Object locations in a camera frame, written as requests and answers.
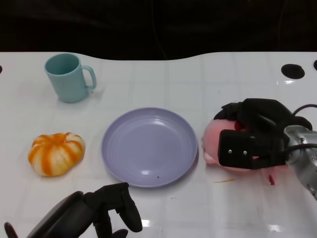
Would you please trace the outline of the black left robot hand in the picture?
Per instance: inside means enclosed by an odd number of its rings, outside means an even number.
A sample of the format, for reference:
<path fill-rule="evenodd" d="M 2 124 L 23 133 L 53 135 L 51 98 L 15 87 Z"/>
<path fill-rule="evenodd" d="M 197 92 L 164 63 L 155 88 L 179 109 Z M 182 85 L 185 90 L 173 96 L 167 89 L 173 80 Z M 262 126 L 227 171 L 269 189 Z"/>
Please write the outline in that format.
<path fill-rule="evenodd" d="M 127 226 L 112 231 L 109 211 L 115 210 Z M 99 238 L 124 238 L 143 229 L 126 182 L 106 185 L 95 192 L 77 191 L 52 208 L 28 235 L 30 238 L 78 238 L 94 225 Z"/>

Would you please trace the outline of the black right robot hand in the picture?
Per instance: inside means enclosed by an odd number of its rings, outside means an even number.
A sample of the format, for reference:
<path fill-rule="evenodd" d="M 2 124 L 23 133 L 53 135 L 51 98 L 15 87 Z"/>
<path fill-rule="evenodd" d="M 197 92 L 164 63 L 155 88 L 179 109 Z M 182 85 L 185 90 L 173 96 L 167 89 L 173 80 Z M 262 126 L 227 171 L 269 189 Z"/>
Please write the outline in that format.
<path fill-rule="evenodd" d="M 241 131 L 220 132 L 218 161 L 221 166 L 258 170 L 284 166 L 293 151 L 316 148 L 314 143 L 289 145 L 288 126 L 301 126 L 312 131 L 312 124 L 296 116 L 277 100 L 248 98 L 222 106 L 215 119 L 237 122 Z"/>

